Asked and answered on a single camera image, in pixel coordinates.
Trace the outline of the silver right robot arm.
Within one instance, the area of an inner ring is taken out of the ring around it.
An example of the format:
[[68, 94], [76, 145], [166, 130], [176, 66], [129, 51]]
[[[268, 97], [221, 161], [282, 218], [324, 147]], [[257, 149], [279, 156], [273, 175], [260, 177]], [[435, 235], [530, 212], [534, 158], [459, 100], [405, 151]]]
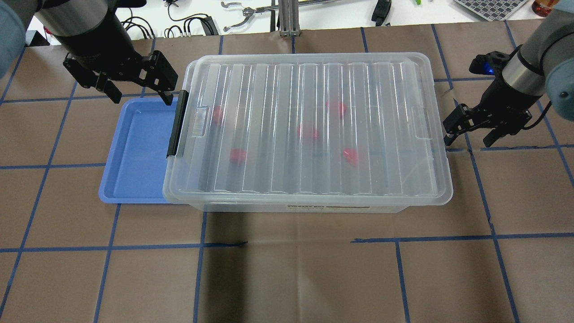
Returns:
[[469, 66], [475, 75], [493, 75], [479, 104], [457, 107], [443, 120], [444, 143], [477, 129], [489, 129], [483, 143], [536, 127], [554, 108], [573, 120], [574, 9], [559, 1], [534, 33], [512, 53], [477, 55]]

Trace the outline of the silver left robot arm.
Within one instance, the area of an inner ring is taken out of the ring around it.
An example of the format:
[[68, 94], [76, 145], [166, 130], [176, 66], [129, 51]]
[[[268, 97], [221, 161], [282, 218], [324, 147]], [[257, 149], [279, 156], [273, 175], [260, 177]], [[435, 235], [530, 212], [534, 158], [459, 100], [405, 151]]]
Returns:
[[139, 54], [116, 16], [116, 0], [3, 0], [1, 75], [20, 55], [31, 19], [37, 17], [67, 50], [63, 66], [83, 88], [94, 88], [118, 104], [115, 82], [154, 90], [166, 105], [174, 100], [178, 74], [163, 53]]

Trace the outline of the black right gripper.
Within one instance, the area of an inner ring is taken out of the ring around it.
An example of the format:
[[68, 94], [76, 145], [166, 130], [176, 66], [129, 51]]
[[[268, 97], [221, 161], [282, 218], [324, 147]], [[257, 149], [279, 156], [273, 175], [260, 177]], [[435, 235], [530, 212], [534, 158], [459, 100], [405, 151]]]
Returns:
[[515, 50], [511, 54], [494, 51], [477, 55], [468, 69], [475, 75], [492, 75], [495, 78], [475, 108], [458, 104], [443, 120], [445, 145], [451, 146], [457, 137], [469, 131], [491, 129], [482, 139], [484, 146], [489, 148], [498, 139], [522, 131], [531, 119], [526, 110], [533, 103], [532, 96], [520, 92], [510, 82], [510, 76], [504, 76], [504, 70], [512, 74], [526, 69], [519, 51]]

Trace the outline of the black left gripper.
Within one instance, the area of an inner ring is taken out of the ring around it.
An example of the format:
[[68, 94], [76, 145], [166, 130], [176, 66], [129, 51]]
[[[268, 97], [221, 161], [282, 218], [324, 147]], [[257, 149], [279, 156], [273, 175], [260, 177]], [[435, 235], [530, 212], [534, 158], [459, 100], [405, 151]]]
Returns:
[[63, 44], [68, 52], [63, 66], [84, 88], [96, 88], [113, 103], [122, 93], [115, 82], [132, 82], [154, 90], [164, 104], [171, 105], [178, 74], [159, 50], [139, 53], [132, 43]]

